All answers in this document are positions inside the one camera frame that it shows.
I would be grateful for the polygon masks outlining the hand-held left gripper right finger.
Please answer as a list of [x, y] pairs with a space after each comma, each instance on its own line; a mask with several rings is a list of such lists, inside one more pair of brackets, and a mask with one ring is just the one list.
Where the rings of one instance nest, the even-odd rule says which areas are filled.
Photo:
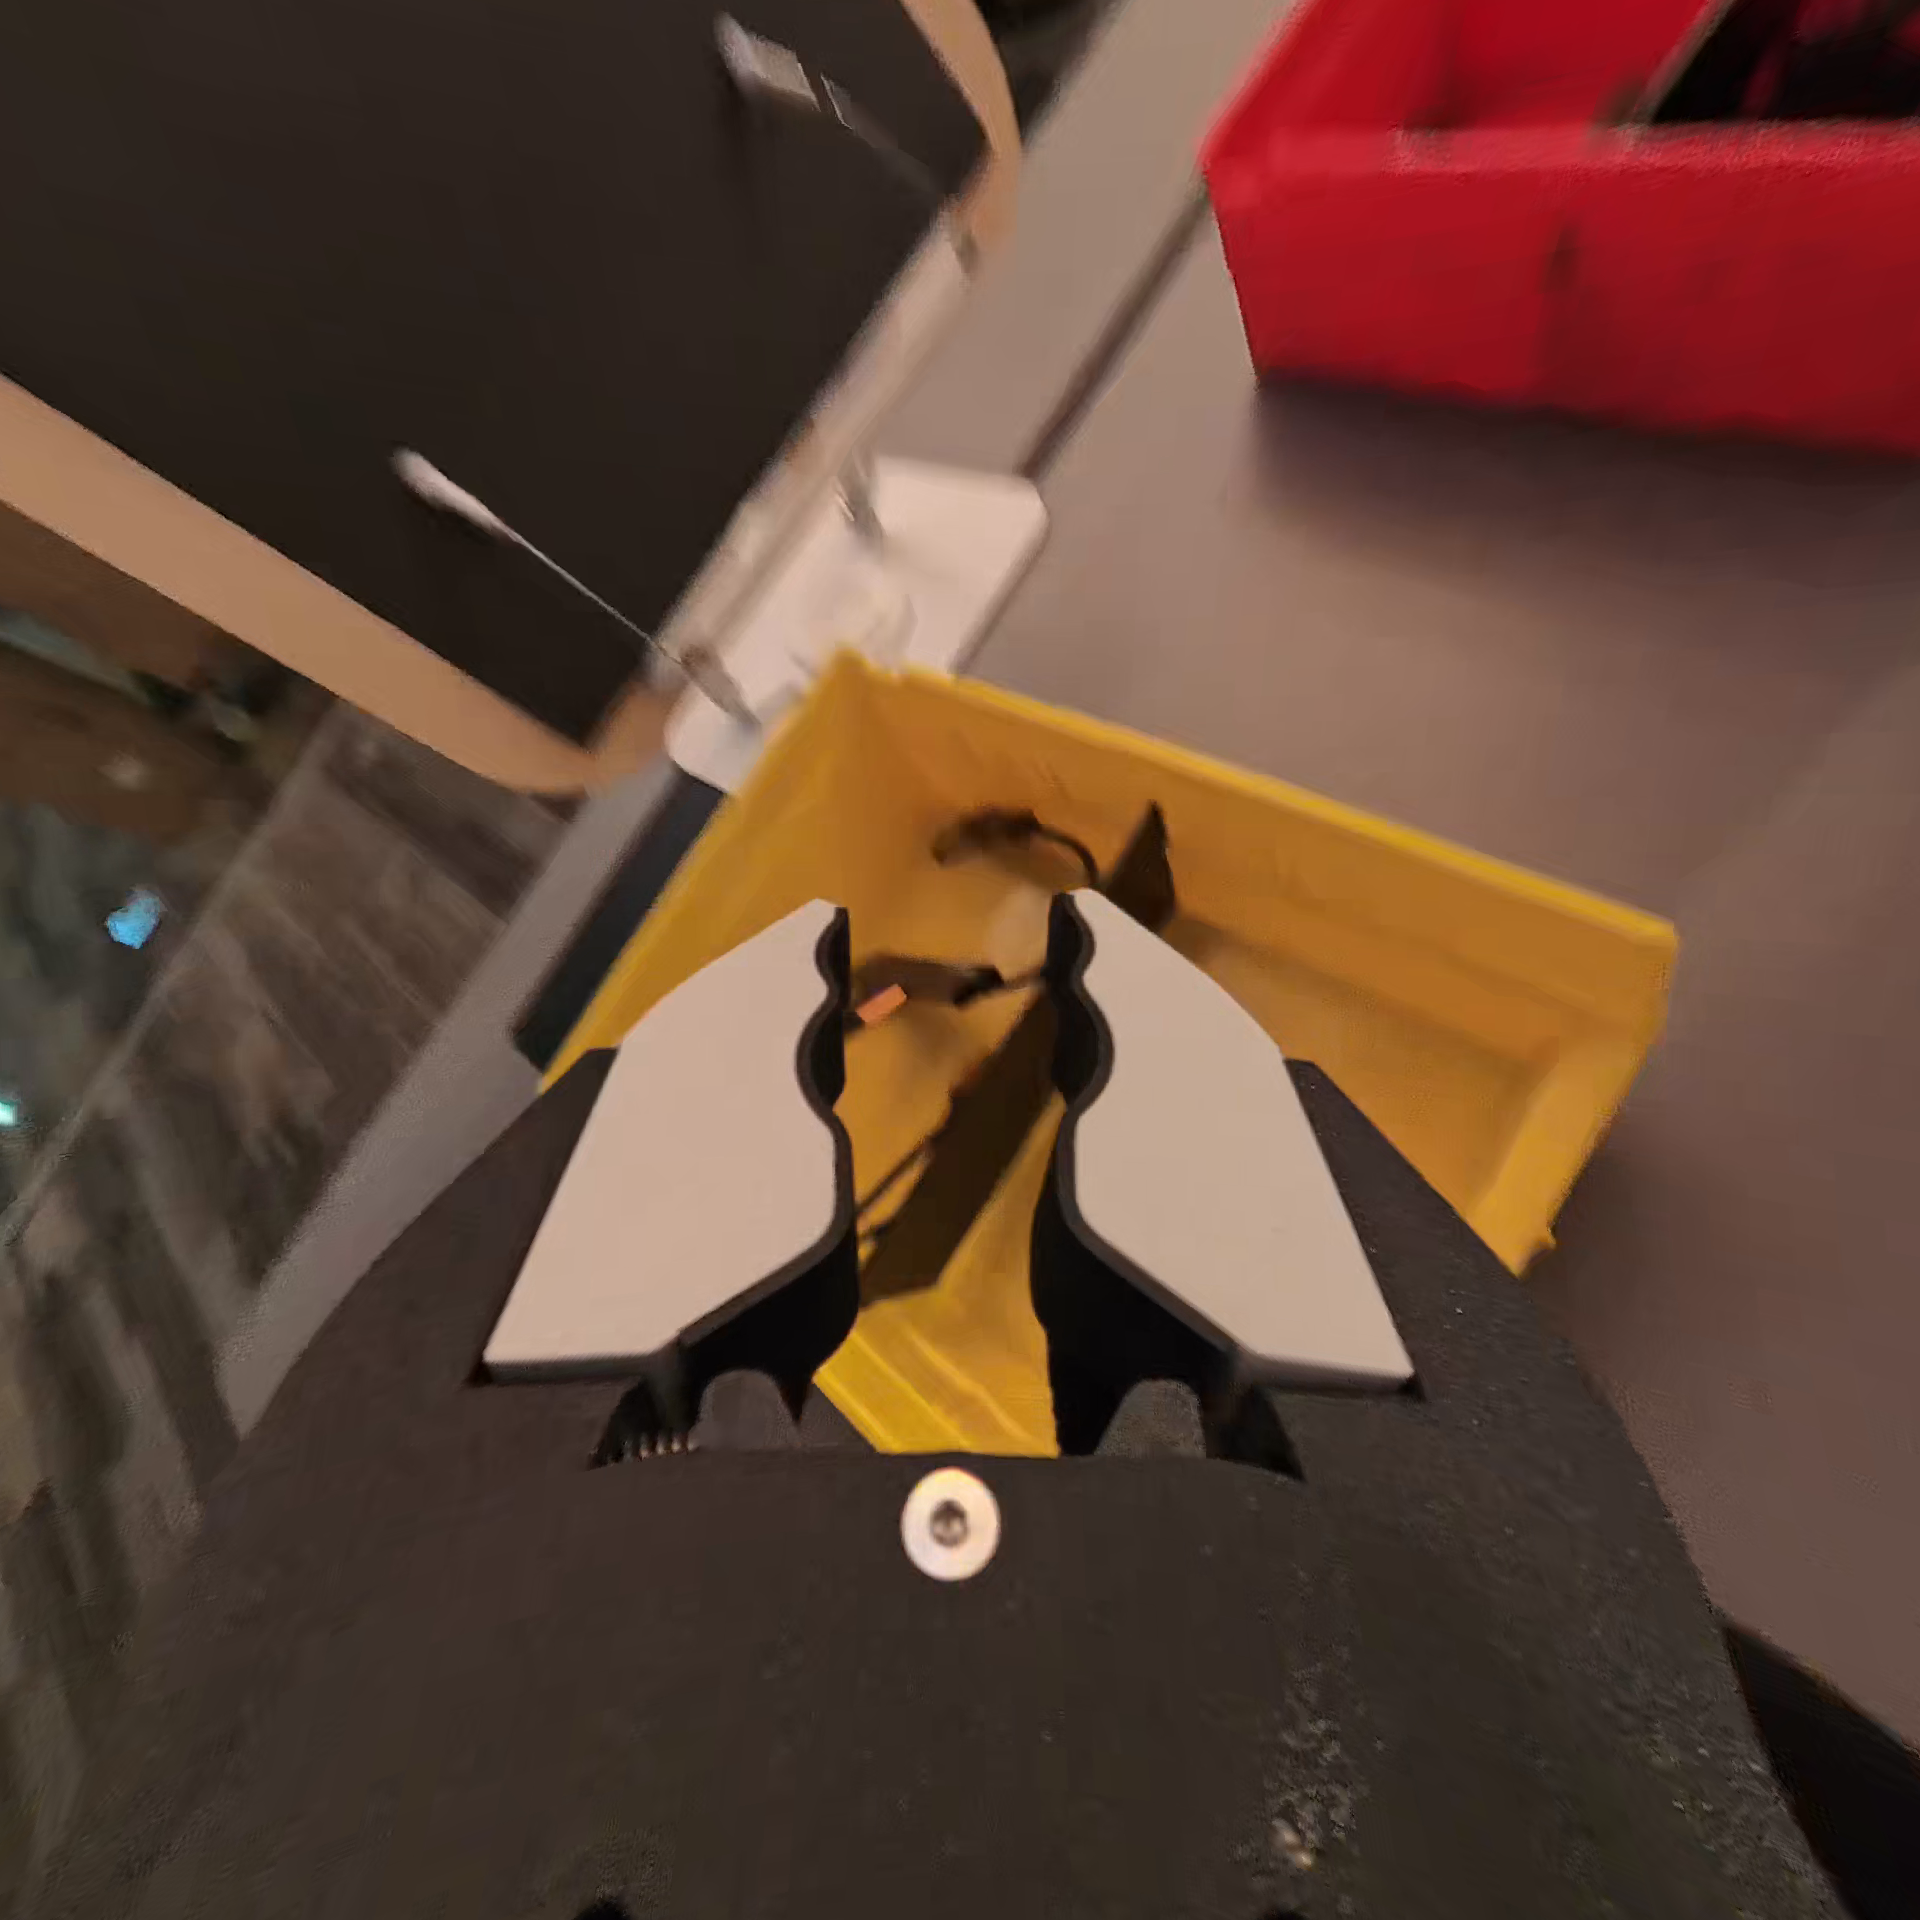
[[1418, 1382], [1285, 1049], [1210, 973], [1093, 889], [1052, 901], [1062, 1104], [1029, 1242], [1054, 1442], [1089, 1457], [1138, 1385], [1233, 1452], [1268, 1393]]

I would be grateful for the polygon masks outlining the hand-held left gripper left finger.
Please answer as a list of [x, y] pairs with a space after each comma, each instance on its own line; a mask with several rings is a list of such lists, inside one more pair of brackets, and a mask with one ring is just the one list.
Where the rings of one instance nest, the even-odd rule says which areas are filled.
[[846, 1090], [849, 917], [802, 905], [722, 952], [606, 1057], [511, 1289], [488, 1385], [622, 1390], [602, 1450], [688, 1442], [759, 1379], [799, 1424], [860, 1309]]

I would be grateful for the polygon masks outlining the yellow plastic bin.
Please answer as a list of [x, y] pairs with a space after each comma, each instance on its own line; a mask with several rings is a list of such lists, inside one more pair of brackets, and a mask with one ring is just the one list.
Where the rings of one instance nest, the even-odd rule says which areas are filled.
[[986, 808], [1102, 858], [1158, 808], [1178, 952], [1319, 1066], [1510, 1273], [1551, 1243], [1663, 1026], [1670, 924], [1125, 728], [854, 656], [668, 876], [544, 1089], [815, 897], [846, 907], [857, 957], [1036, 968], [1062, 882], [930, 850]]

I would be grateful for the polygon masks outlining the red plastic bin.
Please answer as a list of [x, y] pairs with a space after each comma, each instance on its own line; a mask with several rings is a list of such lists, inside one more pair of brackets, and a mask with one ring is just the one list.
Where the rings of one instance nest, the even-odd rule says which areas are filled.
[[1698, 4], [1298, 4], [1199, 150], [1261, 374], [1914, 457], [1914, 4], [1609, 129]]

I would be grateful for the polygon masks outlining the black flat rectangular pad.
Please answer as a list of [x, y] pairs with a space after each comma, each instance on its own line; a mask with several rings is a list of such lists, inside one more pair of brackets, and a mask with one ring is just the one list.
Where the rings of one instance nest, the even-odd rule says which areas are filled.
[[534, 1072], [553, 1067], [654, 901], [644, 878], [616, 874], [541, 972], [511, 1025], [511, 1045]]

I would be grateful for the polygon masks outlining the white divider foot plate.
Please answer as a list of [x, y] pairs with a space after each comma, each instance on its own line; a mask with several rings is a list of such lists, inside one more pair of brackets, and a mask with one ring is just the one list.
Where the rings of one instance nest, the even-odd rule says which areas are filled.
[[712, 650], [730, 704], [681, 693], [662, 753], [678, 776], [730, 793], [840, 656], [952, 674], [1047, 530], [1038, 488], [1017, 475], [854, 454], [722, 613]]

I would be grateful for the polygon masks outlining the black panel on wooden board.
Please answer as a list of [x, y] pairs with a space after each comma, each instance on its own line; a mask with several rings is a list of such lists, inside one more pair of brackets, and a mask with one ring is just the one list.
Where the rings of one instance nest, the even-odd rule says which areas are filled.
[[4, 780], [144, 757], [273, 666], [573, 795], [681, 693], [416, 448], [668, 643], [865, 453], [964, 274], [838, 129], [745, 102], [734, 13], [993, 240], [1021, 131], [986, 4], [4, 4]]

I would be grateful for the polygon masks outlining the black red-bin divider plate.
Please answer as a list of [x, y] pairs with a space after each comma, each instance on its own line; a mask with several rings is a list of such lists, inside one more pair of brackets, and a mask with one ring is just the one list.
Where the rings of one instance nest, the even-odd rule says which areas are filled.
[[1744, 115], [1746, 92], [1791, 4], [1698, 4], [1672, 48], [1650, 76], [1625, 89], [1609, 110], [1609, 129], [1702, 126]]

